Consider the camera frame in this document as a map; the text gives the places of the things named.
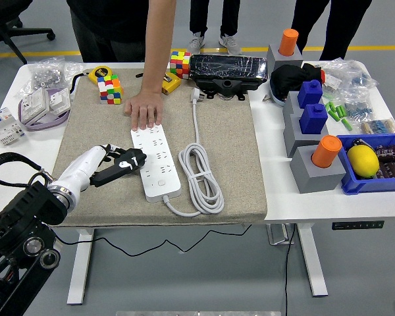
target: white table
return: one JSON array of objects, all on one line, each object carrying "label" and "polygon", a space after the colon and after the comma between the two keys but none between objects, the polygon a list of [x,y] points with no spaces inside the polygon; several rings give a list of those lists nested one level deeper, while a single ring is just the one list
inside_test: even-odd
[{"label": "white table", "polygon": [[[94,68],[99,64],[87,64],[86,68]],[[141,63],[108,64],[111,68],[143,68]],[[18,71],[14,82],[3,102],[13,115],[17,114],[20,101],[16,93],[30,78],[29,65]],[[313,223],[318,221],[369,221],[395,217],[395,192],[359,194],[346,196],[338,185],[335,190],[300,194],[289,167],[290,159],[286,157],[283,140],[284,119],[282,108],[274,103],[262,102],[268,92],[268,85],[263,84],[257,91],[249,92],[250,106],[259,155],[262,166],[268,212],[265,222],[297,223],[300,240],[305,256],[306,267],[314,296],[326,296],[327,289],[315,241],[311,233]],[[371,103],[377,118],[392,117],[378,89],[371,90]],[[0,153],[15,151],[27,156],[41,165],[45,170],[53,172],[66,124],[41,132],[26,132],[26,137],[10,146],[0,144]],[[327,121],[330,134],[347,134],[340,123],[331,118]],[[23,164],[9,163],[0,168],[0,179],[7,182],[27,182],[33,169]],[[0,211],[19,192],[18,188],[0,186]],[[79,240],[91,240],[93,229],[80,229]],[[72,283],[70,285],[68,303],[82,303],[84,285],[88,271],[91,244],[78,245]]]}]

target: lemon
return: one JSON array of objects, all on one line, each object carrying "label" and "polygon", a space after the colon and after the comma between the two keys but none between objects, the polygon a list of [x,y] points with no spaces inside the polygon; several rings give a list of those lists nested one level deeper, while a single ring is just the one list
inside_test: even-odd
[{"label": "lemon", "polygon": [[371,178],[379,170],[379,160],[369,146],[353,146],[348,150],[347,155],[354,172],[359,176]]}]

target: human hand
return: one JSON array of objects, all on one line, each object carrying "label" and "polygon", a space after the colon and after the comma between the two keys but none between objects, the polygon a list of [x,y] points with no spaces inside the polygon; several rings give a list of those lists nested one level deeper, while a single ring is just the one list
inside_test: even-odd
[{"label": "human hand", "polygon": [[138,95],[126,101],[124,113],[132,118],[133,131],[137,131],[139,126],[144,130],[146,125],[148,127],[153,127],[154,124],[160,125],[163,120],[163,107],[161,92],[155,93],[141,90]]}]

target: black box wrapped in plastic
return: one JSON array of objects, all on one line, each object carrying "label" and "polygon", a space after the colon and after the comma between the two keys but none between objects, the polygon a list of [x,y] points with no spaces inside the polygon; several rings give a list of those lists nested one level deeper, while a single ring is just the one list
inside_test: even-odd
[{"label": "black box wrapped in plastic", "polygon": [[192,55],[190,78],[209,99],[216,93],[225,97],[256,90],[268,80],[267,60],[260,57],[231,55]]}]

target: person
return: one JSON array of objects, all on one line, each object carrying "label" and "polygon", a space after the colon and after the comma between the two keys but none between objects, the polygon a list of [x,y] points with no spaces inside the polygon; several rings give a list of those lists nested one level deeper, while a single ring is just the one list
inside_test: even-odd
[{"label": "person", "polygon": [[161,84],[170,57],[176,0],[67,3],[85,63],[145,62],[140,92],[124,108],[133,131],[161,124]]},{"label": "person", "polygon": [[[309,33],[330,0],[297,0],[291,28],[298,32],[300,52],[307,43]],[[351,40],[372,0],[331,0],[326,41],[321,61],[331,61],[345,55]]]},{"label": "person", "polygon": [[[190,31],[193,33],[193,37],[187,51],[192,54],[199,54],[201,47],[205,45],[205,32],[208,29],[208,6],[209,0],[191,0]],[[240,0],[224,0],[223,21],[221,24],[219,43],[227,48],[230,55],[242,54],[242,49],[234,38],[238,28],[239,10]]]}]

